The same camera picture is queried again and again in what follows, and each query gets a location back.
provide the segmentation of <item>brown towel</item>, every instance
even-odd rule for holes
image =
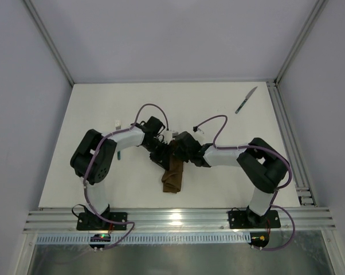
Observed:
[[[163,192],[177,193],[182,188],[183,162],[173,155],[170,156],[170,169],[162,176]]]

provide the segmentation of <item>knife blade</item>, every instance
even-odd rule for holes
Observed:
[[[237,110],[235,111],[235,113],[239,113],[239,111],[241,110],[241,108],[245,105],[245,103],[247,102],[247,100],[252,96],[252,94],[255,92],[255,90],[258,88],[258,86],[254,87],[253,89],[250,90],[250,92],[245,96],[245,100],[241,103],[241,105],[239,106],[239,108],[237,108]]]

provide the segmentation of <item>white table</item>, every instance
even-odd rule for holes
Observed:
[[[258,86],[253,96],[236,115],[235,110],[248,92]],[[144,103],[164,109],[170,129],[182,132],[218,114],[229,118],[217,140],[222,145],[250,142],[263,138],[286,156],[275,113],[265,82],[199,82],[145,84],[77,84],[74,86],[39,207],[72,207],[84,203],[80,179],[69,165],[79,142],[94,128],[99,132],[115,130],[115,120],[122,128],[134,121]],[[139,121],[151,115],[164,122],[158,109],[146,107]],[[210,143],[223,123],[211,121],[201,128],[205,143]],[[114,208],[220,208],[246,207],[253,194],[253,184],[238,167],[195,167],[185,164],[181,192],[163,193],[162,168],[149,160],[143,147],[114,156],[105,179],[107,198]],[[299,206],[293,182],[281,190],[276,204]]]

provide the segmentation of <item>gray wall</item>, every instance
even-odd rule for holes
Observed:
[[[280,87],[345,242],[345,0],[329,1]]]
[[[36,207],[70,86],[19,0],[0,1],[0,275]]]
[[[275,78],[315,0],[33,0],[76,83]]]

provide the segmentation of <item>purple cable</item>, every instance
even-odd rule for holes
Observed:
[[[89,198],[88,198],[88,194],[87,194],[87,178],[90,174],[90,171],[91,171],[91,167],[93,165],[93,162],[95,161],[95,158],[97,156],[97,154],[99,153],[100,151],[100,148],[101,148],[101,145],[103,144],[103,142],[107,139],[107,138],[110,138],[111,136],[117,134],[117,133],[123,133],[123,132],[128,132],[130,130],[132,130],[134,128],[134,126],[136,125],[137,121],[138,121],[138,117],[142,111],[142,109],[146,106],[153,106],[153,107],[156,107],[157,109],[159,109],[164,118],[165,118],[165,121],[166,121],[166,129],[168,130],[168,120],[167,120],[167,117],[166,117],[166,114],[165,112],[163,111],[163,109],[161,109],[159,106],[157,106],[156,104],[153,104],[153,103],[147,103],[147,104],[144,104],[142,105],[142,107],[140,107],[140,109],[138,110],[137,112],[137,115],[136,115],[136,118],[134,120],[134,123],[129,127],[129,128],[126,128],[126,129],[121,129],[121,130],[117,130],[115,132],[112,132],[112,133],[109,133],[107,134],[106,136],[104,136],[100,142],[98,143],[96,149],[95,149],[95,153],[93,154],[92,158],[91,158],[91,161],[90,163],[88,164],[88,167],[86,169],[86,173],[84,175],[84,178],[83,178],[83,185],[84,185],[84,195],[85,195],[85,199],[86,199],[86,202],[87,204],[89,205],[89,207],[91,208],[91,210],[93,211],[93,213],[100,219],[102,219],[103,221],[105,222],[108,222],[108,223],[111,223],[111,224],[115,224],[115,225],[132,225],[132,227],[129,229],[129,231],[124,235],[122,236],[118,241],[116,241],[115,243],[113,243],[112,245],[109,245],[107,247],[104,248],[104,250],[107,250],[107,249],[110,249],[110,248],[114,248],[116,245],[118,245],[122,240],[124,240],[129,234],[130,232],[132,232],[132,230],[134,229],[135,227],[135,222],[115,222],[115,221],[111,221],[109,219],[105,219],[104,217],[102,217],[97,211],[96,209],[94,208],[94,206],[91,204]]]
[[[274,247],[274,248],[262,248],[262,249],[260,249],[260,247],[258,247],[258,246],[254,246],[254,248],[256,248],[258,250],[277,251],[277,250],[283,249],[283,248],[287,247],[292,242],[293,238],[295,237],[295,233],[296,233],[295,222],[293,221],[293,218],[291,217],[289,212],[285,208],[283,208],[281,206],[278,206],[278,205],[271,205],[271,206],[274,207],[274,208],[281,209],[283,212],[286,213],[286,215],[288,216],[288,218],[290,219],[290,221],[292,223],[292,234],[291,234],[291,237],[288,239],[288,241],[284,245],[281,245],[281,246],[278,246],[278,247]]]
[[[206,119],[205,121],[199,123],[196,127],[198,128],[199,126],[205,124],[206,122],[210,121],[210,120],[213,120],[213,119],[216,119],[218,117],[223,117],[225,118],[225,122],[224,124],[222,125],[222,127],[219,129],[219,131],[217,132],[217,134],[214,136],[214,139],[213,139],[213,147],[216,148],[217,150],[239,150],[239,149],[256,149],[256,150],[262,150],[264,152],[267,152],[267,153],[270,153],[274,156],[276,156],[277,158],[279,158],[286,166],[287,168],[287,171],[288,171],[288,180],[286,181],[286,183],[284,185],[281,185],[281,186],[278,186],[273,194],[273,197],[272,199],[270,200],[270,206],[271,207],[274,207],[274,208],[279,208],[281,209],[283,212],[285,212],[288,216],[289,216],[289,219],[291,220],[292,222],[292,227],[293,227],[293,230],[292,230],[292,235],[290,237],[290,239],[288,240],[287,243],[285,243],[284,245],[282,246],[279,246],[279,247],[276,247],[276,248],[267,248],[267,249],[262,249],[264,251],[276,251],[276,250],[279,250],[279,249],[282,249],[282,248],[285,248],[286,246],[289,245],[289,243],[293,240],[293,238],[295,237],[295,223],[292,219],[292,217],[290,216],[289,212],[287,212],[284,208],[280,207],[280,206],[276,206],[276,205],[273,205],[273,202],[275,201],[276,197],[277,197],[277,194],[278,194],[278,191],[279,189],[282,189],[282,188],[285,188],[287,187],[290,183],[291,183],[291,180],[292,180],[292,170],[291,170],[291,167],[288,163],[288,161],[283,157],[281,156],[279,153],[277,153],[276,151],[274,150],[270,150],[270,149],[267,149],[265,147],[261,147],[261,146],[254,146],[254,145],[243,145],[243,146],[226,146],[226,147],[218,147],[216,145],[216,140],[218,138],[218,136],[220,135],[220,133],[222,132],[222,130],[225,128],[226,126],[226,123],[228,122],[228,116],[226,115],[217,115],[217,116],[213,116],[213,117],[210,117],[209,119]]]

